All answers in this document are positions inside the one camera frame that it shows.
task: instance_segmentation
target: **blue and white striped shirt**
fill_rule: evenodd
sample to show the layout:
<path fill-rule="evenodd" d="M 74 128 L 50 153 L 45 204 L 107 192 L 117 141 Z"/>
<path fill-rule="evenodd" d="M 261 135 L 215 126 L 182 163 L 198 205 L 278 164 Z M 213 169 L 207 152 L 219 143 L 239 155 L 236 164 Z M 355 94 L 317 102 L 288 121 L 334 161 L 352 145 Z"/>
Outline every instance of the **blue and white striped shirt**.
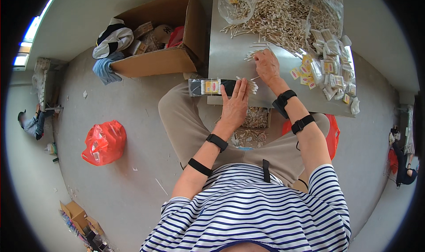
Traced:
<path fill-rule="evenodd" d="M 251 164 L 213 172 L 193 200 L 174 197 L 140 251 L 220 251 L 241 242 L 269 251 L 346 251 L 348 208 L 330 164 L 309 178 L 309 193 L 286 187 Z"/>

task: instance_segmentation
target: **concrete floor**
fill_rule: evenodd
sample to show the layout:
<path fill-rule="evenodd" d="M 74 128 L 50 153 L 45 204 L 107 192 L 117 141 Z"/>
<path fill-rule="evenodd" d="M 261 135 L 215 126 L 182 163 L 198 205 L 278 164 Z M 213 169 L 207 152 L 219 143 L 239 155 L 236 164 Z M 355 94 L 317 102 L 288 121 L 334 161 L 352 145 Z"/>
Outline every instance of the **concrete floor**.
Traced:
<path fill-rule="evenodd" d="M 124 77 L 123 82 L 104 86 L 91 70 L 95 62 L 91 52 L 92 48 L 70 62 L 61 88 L 64 110 L 54 122 L 60 168 L 71 198 L 98 220 L 109 241 L 120 251 L 137 251 L 169 199 L 155 178 L 170 195 L 182 172 L 162 126 L 158 102 L 183 76 Z M 352 238 L 386 184 L 388 132 L 396 121 L 398 102 L 397 92 L 376 69 L 357 54 L 354 60 L 360 113 L 355 119 L 337 117 L 341 135 L 333 160 L 350 211 Z M 207 105 L 203 98 L 199 111 L 212 129 L 221 107 Z M 123 157 L 103 167 L 82 160 L 90 128 L 114 119 L 127 133 Z M 283 117 L 273 114 L 268 142 L 280 136 L 282 122 Z"/>

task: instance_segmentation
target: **person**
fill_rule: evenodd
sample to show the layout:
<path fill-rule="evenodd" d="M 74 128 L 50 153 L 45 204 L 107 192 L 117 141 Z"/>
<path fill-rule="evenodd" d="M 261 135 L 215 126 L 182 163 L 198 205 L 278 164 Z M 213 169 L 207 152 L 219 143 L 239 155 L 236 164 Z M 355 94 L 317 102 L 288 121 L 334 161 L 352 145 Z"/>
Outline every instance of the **person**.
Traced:
<path fill-rule="evenodd" d="M 36 140 L 43 137 L 44 134 L 44 120 L 46 117 L 50 117 L 55 113 L 55 110 L 47 110 L 45 112 L 40 111 L 40 104 L 37 104 L 35 109 L 35 115 L 30 119 L 25 117 L 26 110 L 19 112 L 18 121 L 22 129 L 31 136 L 34 136 Z"/>
<path fill-rule="evenodd" d="M 390 133 L 389 140 L 390 145 L 392 145 L 398 161 L 396 185 L 397 187 L 399 187 L 401 184 L 410 185 L 415 181 L 416 177 L 418 176 L 417 171 L 410 168 L 410 163 L 412 162 L 413 154 L 411 154 L 410 157 L 408 155 L 405 155 L 401 151 L 397 142 L 395 141 L 395 138 L 392 133 Z"/>
<path fill-rule="evenodd" d="M 258 75 L 276 96 L 290 89 L 272 52 L 256 53 L 255 62 Z M 246 78 L 236 82 L 231 96 L 221 87 L 221 120 L 211 134 L 226 141 L 242 125 L 248 89 Z M 346 251 L 349 214 L 327 149 L 327 117 L 313 114 L 315 122 L 303 130 L 258 149 L 229 145 L 223 150 L 226 145 L 217 139 L 210 142 L 214 135 L 199 117 L 199 98 L 189 97 L 185 82 L 159 102 L 161 120 L 184 170 L 140 251 Z M 284 109 L 293 124 L 310 115 L 296 96 Z M 308 193 L 292 188 L 304 168 Z"/>

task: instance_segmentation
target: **stainless steel table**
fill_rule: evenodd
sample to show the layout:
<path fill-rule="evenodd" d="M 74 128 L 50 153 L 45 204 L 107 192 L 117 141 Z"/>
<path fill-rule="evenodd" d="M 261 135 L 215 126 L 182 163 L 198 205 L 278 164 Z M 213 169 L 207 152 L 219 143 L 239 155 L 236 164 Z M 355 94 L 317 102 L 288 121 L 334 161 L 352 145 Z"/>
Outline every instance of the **stainless steel table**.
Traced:
<path fill-rule="evenodd" d="M 258 42 L 258 35 L 243 34 L 230 38 L 230 34 L 220 32 L 227 26 L 217 8 L 218 0 L 212 3 L 212 19 L 211 19 L 211 40 L 210 40 L 210 65 L 209 78 L 220 79 L 236 79 L 238 77 L 246 77 L 252 79 L 258 76 L 255 71 L 255 62 L 244 60 L 246 54 L 250 51 L 259 49 L 259 47 L 249 47 Z M 300 84 L 300 79 L 294 80 L 290 75 L 290 70 L 301 65 L 301 59 L 294 57 L 281 47 L 275 45 L 270 46 L 279 59 L 280 76 L 284 78 L 289 87 L 294 90 L 298 98 L 305 105 L 308 111 L 316 113 L 328 113 L 337 116 L 354 117 L 351 113 L 352 97 L 350 96 L 350 104 L 343 103 L 342 100 L 328 101 L 323 91 L 316 87 L 312 90 L 307 85 Z M 260 79 L 256 79 L 258 84 L 257 95 L 249 96 L 249 106 L 272 108 L 272 102 L 276 96 L 270 88 Z M 210 105 L 222 105 L 220 96 L 208 96 L 207 103 Z"/>

